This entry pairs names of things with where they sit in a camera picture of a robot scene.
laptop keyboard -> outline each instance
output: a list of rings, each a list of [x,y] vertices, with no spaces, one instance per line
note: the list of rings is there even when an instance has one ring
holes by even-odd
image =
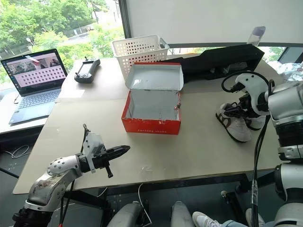
[[[22,108],[34,106],[34,105],[39,105],[39,104],[43,104],[43,103],[53,102],[58,97],[60,91],[61,90],[56,90],[56,91],[47,92],[47,93],[43,93],[43,94],[37,94],[34,96],[30,96],[30,97],[24,97],[21,100],[18,109],[22,109]]]

red shoe box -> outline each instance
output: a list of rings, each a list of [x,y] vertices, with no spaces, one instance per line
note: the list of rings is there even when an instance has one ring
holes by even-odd
[[[136,62],[125,84],[130,89],[122,114],[127,132],[178,134],[183,87],[179,63]]]

floor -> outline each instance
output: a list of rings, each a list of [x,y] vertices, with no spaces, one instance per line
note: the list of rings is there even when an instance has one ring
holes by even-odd
[[[28,156],[12,159],[6,153],[0,154],[0,167],[5,168],[17,175],[20,175],[27,161]],[[0,227],[10,227],[14,224],[12,215],[23,207],[27,195],[13,195],[12,190],[17,182],[7,174],[0,172]],[[201,211],[213,219],[223,223],[233,219],[234,215],[228,204],[221,197],[221,191],[234,191],[238,183],[221,183],[187,188],[166,189],[152,192],[142,192],[142,200],[149,201],[149,213],[155,227],[169,227],[170,208],[176,201],[183,201],[190,213]],[[86,190],[86,192],[97,195],[98,190]],[[109,196],[108,200],[112,208],[118,211],[125,204],[138,200],[136,193]],[[243,209],[250,206],[250,194],[239,196],[239,202]],[[283,201],[275,193],[274,185],[259,189],[259,213],[265,221],[274,219],[278,208]],[[102,217],[102,210],[85,207],[78,204],[70,205],[64,221],[64,226],[99,227]],[[55,211],[49,227],[58,226],[59,210]]]

jeans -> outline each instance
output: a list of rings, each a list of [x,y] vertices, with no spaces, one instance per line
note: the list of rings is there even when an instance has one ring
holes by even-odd
[[[274,221],[270,221],[265,223],[264,227],[273,227],[274,226]],[[247,227],[239,222],[233,221],[233,220],[229,220],[229,221],[225,221],[221,227]]]

white sneaker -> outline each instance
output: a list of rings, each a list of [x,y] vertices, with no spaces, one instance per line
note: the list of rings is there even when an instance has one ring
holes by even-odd
[[[221,227],[221,224],[217,221],[212,220],[206,214],[197,211],[193,213],[193,222],[196,227]]]
[[[248,226],[251,227],[252,223],[251,223],[251,208],[248,208],[245,212],[245,217],[248,223]],[[265,221],[263,220],[263,218],[261,217],[261,215],[258,214],[258,219],[259,219],[259,227],[263,227],[265,225]]]
[[[222,104],[216,113],[217,119],[232,139],[240,143],[249,141],[251,139],[251,132],[243,117],[229,117],[224,114],[225,110],[230,107],[233,107],[233,105],[229,103]]]
[[[260,116],[258,118],[245,118],[245,123],[247,127],[252,130],[260,130],[262,129],[263,125],[265,124],[266,116]]]

